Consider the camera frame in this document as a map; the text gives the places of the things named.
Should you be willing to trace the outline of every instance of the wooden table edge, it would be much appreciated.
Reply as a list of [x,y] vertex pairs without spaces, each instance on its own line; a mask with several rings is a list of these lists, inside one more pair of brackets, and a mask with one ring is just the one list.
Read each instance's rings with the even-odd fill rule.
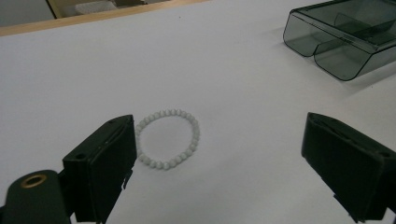
[[29,33],[29,32],[34,32],[34,31],[47,30],[47,29],[52,29],[52,28],[57,28],[57,27],[80,24],[80,23],[90,22],[90,21],[102,21],[102,20],[107,20],[107,19],[112,19],[112,18],[117,18],[117,17],[123,17],[123,16],[129,16],[129,15],[149,12],[149,11],[163,9],[163,8],[179,7],[179,6],[185,6],[185,5],[189,5],[189,4],[193,4],[193,3],[200,3],[200,2],[206,2],[206,1],[209,1],[209,0],[171,0],[171,1],[148,4],[148,5],[144,5],[144,6],[138,6],[138,7],[127,7],[127,8],[123,8],[123,9],[93,13],[93,14],[89,14],[89,15],[62,18],[62,19],[53,20],[53,21],[38,21],[38,22],[25,23],[25,24],[14,25],[14,26],[0,27],[0,36],[17,35],[17,34],[22,34],[22,33]]

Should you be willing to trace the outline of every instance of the white beaded bracelet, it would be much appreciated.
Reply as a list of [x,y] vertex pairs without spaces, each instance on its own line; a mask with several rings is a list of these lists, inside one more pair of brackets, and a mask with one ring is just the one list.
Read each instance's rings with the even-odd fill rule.
[[[181,152],[180,154],[175,156],[172,160],[155,161],[152,158],[148,157],[145,153],[143,153],[142,148],[140,146],[140,134],[143,132],[146,126],[148,126],[152,121],[165,117],[180,117],[186,119],[191,124],[192,127],[192,139],[187,149],[184,152]],[[199,130],[198,120],[196,120],[192,114],[179,109],[171,109],[171,110],[163,110],[160,112],[156,112],[154,114],[145,117],[134,128],[134,134],[136,136],[136,151],[137,151],[138,159],[151,168],[156,168],[158,170],[161,169],[169,170],[171,168],[175,168],[176,166],[181,164],[184,160],[186,160],[188,157],[192,156],[192,153],[197,149],[198,146],[200,130]]]

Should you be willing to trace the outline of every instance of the plastic tray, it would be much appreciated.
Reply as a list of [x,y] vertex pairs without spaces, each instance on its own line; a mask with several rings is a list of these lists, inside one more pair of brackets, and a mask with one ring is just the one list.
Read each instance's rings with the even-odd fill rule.
[[396,0],[338,0],[290,12],[287,46],[348,81],[396,61]]

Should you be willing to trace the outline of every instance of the white pearl bead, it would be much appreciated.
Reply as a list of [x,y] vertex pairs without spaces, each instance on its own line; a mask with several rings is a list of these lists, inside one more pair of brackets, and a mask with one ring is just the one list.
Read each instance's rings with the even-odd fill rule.
[[189,150],[191,150],[191,151],[194,152],[194,151],[196,150],[195,145],[190,145],[190,146],[189,146]]
[[163,168],[163,163],[161,161],[157,161],[157,163],[155,164],[155,168],[161,170]]
[[154,168],[156,165],[157,165],[157,162],[156,162],[156,161],[151,161],[151,162],[149,163],[149,167],[151,167],[151,168]]
[[175,160],[170,160],[170,161],[169,161],[169,166],[170,166],[170,167],[173,168],[173,167],[175,167],[176,165],[177,165],[177,164],[176,164],[176,161],[175,161]]
[[184,152],[180,153],[179,157],[180,157],[182,160],[186,160],[186,159],[187,159],[187,155],[186,155],[186,153],[184,153]]
[[187,150],[185,151],[185,153],[186,153],[187,156],[192,156],[192,151],[191,151],[191,149],[187,149]]
[[181,157],[176,156],[175,157],[175,161],[176,161],[177,164],[179,164],[179,163],[181,163],[182,159],[181,159]]
[[169,170],[169,162],[164,162],[163,163],[163,169],[164,170]]

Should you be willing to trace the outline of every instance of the white table surface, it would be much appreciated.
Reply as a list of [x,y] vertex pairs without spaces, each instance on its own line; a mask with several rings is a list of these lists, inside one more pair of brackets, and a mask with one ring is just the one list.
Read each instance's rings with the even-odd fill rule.
[[[105,121],[180,108],[201,124],[198,150],[168,172],[137,161],[108,223],[354,223],[301,156],[306,114],[396,149],[396,65],[341,82],[288,49],[290,10],[318,2],[213,0],[0,37],[0,204]],[[142,145],[169,159],[190,134],[158,120]]]

